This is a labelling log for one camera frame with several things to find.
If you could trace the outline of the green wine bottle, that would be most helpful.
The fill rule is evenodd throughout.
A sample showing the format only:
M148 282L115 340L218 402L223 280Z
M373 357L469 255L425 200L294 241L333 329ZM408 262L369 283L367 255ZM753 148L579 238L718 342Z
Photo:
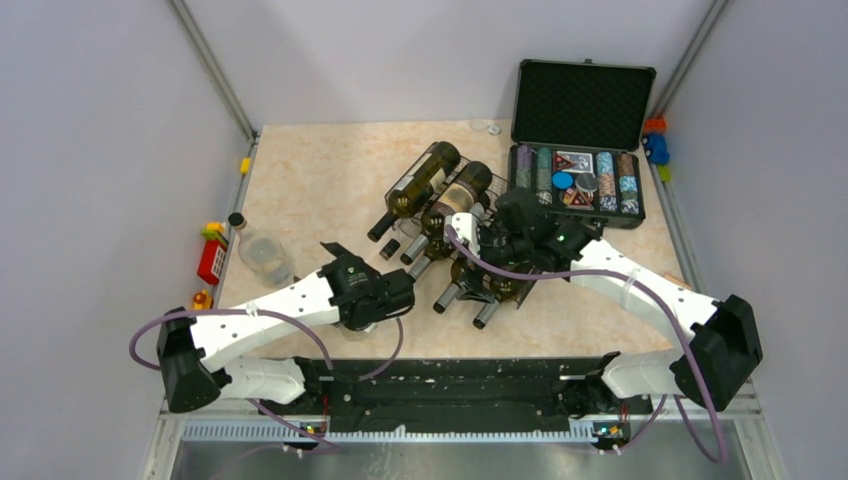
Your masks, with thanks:
M443 314L468 289L473 273L474 271L464 257L453 261L450 268L450 283L432 306L437 314Z
M494 301L487 303L474 317L472 325L478 330L484 329L499 307L504 303L521 303L530 281L518 280L500 275L489 276L489 290L494 295Z
M480 218L490 206L487 190L492 183L490 168L479 161L466 164L437 200L421 216L421 233L400 255L404 265L411 265L423 253L428 241L444 240L446 218L460 212L471 212Z
M414 281L418 281L434 262L446 260L454 249L449 242L444 240L428 241L421 257L410 267L408 274Z

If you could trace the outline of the green wine bottle back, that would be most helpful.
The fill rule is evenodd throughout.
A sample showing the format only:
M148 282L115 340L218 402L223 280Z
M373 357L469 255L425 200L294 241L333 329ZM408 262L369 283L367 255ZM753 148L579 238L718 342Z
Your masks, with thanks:
M504 303L521 303L530 281L518 280L500 275L489 276L489 290L494 295L494 301L487 303L474 317L472 325L478 330L484 329L499 307Z

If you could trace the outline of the green wine bottle front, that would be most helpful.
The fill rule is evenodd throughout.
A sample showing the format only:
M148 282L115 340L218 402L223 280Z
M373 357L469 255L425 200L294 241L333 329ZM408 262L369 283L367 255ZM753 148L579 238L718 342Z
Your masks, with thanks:
M434 262L446 260L454 249L449 242L444 240L428 241L421 257L410 267L408 274L414 281L418 281Z

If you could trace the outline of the black wire wine rack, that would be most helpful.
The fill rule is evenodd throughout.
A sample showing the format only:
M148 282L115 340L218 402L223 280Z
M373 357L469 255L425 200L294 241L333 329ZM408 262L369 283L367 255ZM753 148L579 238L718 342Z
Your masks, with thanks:
M483 163L463 163L453 144L433 143L389 189L385 195L386 213L368 236L378 241L395 222L418 219L421 231L401 254L401 262L409 267L408 274L417 280L432 263L453 253L444 238L451 216L486 212L487 190L493 179Z

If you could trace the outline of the dark bottle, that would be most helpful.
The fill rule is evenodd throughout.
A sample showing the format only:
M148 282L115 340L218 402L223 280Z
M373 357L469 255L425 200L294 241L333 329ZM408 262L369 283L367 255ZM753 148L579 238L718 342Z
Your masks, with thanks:
M396 221L419 213L460 160L461 155L452 143L439 141L432 144L386 194L386 212L367 232L367 238L377 242Z

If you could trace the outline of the clear tall glass bottle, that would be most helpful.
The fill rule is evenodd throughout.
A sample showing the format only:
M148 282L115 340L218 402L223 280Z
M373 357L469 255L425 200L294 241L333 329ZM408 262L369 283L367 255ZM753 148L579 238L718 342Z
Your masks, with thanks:
M339 332L347 341L358 342L367 339L372 329L372 325L366 326L359 330L352 330L346 326L340 326Z

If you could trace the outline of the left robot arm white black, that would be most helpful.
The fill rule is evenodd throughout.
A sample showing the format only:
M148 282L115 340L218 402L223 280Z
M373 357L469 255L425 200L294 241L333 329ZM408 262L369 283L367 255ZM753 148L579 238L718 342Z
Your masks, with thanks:
M381 273L339 243L323 247L332 261L290 286L230 309L179 307L165 314L156 353L170 412L255 399L308 413L319 404L318 383L292 359L250 352L297 332L318 342L317 326L364 331L414 306L415 280L405 270Z

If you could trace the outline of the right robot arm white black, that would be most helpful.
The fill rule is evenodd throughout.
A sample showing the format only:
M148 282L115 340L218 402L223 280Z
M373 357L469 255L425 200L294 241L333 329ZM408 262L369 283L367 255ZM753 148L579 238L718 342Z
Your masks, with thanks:
M752 305L673 283L631 260L601 231L547 212L527 189L501 195L488 224L452 214L444 237L475 265L514 280L562 278L616 302L666 337L667 350L609 354L586 385L589 404L612 412L637 395L677 395L724 411L763 359Z

